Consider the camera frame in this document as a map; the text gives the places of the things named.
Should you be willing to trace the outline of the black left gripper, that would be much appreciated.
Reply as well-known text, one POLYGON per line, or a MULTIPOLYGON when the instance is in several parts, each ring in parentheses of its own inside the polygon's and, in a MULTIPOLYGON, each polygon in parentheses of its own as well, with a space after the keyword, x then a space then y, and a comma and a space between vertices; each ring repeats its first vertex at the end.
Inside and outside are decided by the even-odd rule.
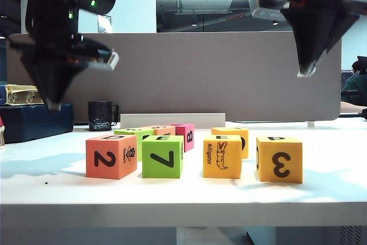
POLYGON ((21 61, 48 110, 61 109, 70 85, 86 67, 112 66, 112 49, 85 36, 71 46, 11 38, 9 47, 23 54, 21 61))

